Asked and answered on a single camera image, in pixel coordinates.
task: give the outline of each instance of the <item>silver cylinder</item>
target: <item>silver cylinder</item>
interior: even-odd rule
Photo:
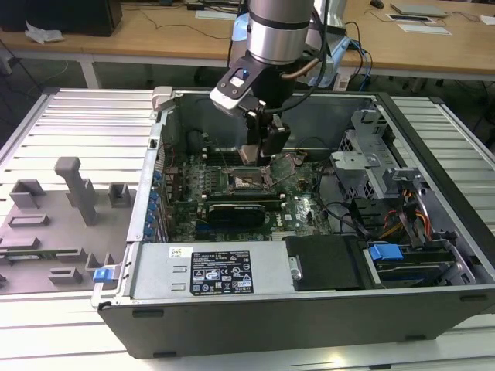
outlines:
[[[250,0],[249,11],[258,17],[281,23],[308,22],[312,0]]]
[[[251,32],[247,48],[251,55],[269,64],[289,64],[296,61],[304,50],[308,27],[304,29],[273,29],[250,19]]]

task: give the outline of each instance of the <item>white label sticker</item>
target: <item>white label sticker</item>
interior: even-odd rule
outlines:
[[[8,257],[9,260],[38,260],[38,255],[15,255],[13,257]]]
[[[238,288],[250,288],[252,285],[251,281],[241,281],[237,283]]]
[[[193,247],[170,247],[169,257],[191,257]]]

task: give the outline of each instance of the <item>power supply label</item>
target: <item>power supply label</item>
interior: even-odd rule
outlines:
[[[249,251],[214,251],[191,256],[191,294],[253,294]]]

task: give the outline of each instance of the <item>aluminum extrusion table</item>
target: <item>aluminum extrusion table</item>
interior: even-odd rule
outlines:
[[[138,185],[155,121],[149,90],[72,90],[43,95],[0,151],[0,217],[17,179],[64,189],[53,173],[58,156],[81,158],[94,187]],[[396,97],[395,103],[495,232],[495,161],[441,102]],[[399,152],[407,158],[406,151]],[[281,352],[141,360],[90,305],[90,292],[0,296],[0,369],[320,370],[393,365],[393,369],[489,370],[495,362],[495,315],[470,318],[436,340]]]

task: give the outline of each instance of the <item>wooden desk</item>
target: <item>wooden desk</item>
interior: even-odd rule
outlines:
[[[99,88],[94,62],[225,66],[233,20],[197,19],[186,8],[149,10],[123,5],[120,25],[111,37],[64,34],[59,43],[41,45],[22,32],[0,32],[2,41],[21,58],[75,60],[80,63],[87,86]],[[9,54],[0,48],[0,57]]]
[[[465,12],[472,15],[493,15],[495,6],[436,0],[394,0],[409,4],[431,4],[449,12]],[[377,17],[397,14],[390,7],[391,0],[384,0],[384,8],[376,9],[368,0],[347,2],[344,18],[355,21],[360,27],[361,41],[373,56],[373,74],[403,77],[435,77],[460,80],[495,80],[495,26],[471,22],[460,14],[451,14],[445,21],[445,29],[451,36],[430,35],[403,31],[396,22],[381,22],[365,11],[372,9]],[[357,39],[356,28],[348,25],[350,37]],[[359,65],[357,52],[345,55],[342,73],[353,72],[349,66]]]
[[[414,0],[435,4],[446,12],[493,15],[495,6],[437,0]],[[495,26],[471,22],[460,14],[445,19],[452,35],[429,35],[404,32],[396,22],[381,22],[386,13],[395,13],[390,0],[384,9],[375,9],[369,0],[349,0],[344,15],[346,21],[360,26],[364,48],[373,56],[372,74],[403,77],[433,77],[458,80],[495,80]],[[142,11],[158,26],[189,25],[209,35],[185,26],[155,29],[137,7],[125,5],[120,26],[112,37],[64,35],[60,43],[37,44],[21,32],[0,32],[0,38],[15,55],[23,58],[76,60],[81,64],[88,87],[100,86],[94,62],[170,64],[187,66],[224,66],[227,58],[231,20],[196,19],[195,12],[185,8]],[[352,25],[349,35],[357,38]],[[0,56],[8,56],[0,49]],[[345,55],[340,67],[343,77],[350,76],[359,64],[357,52]]]

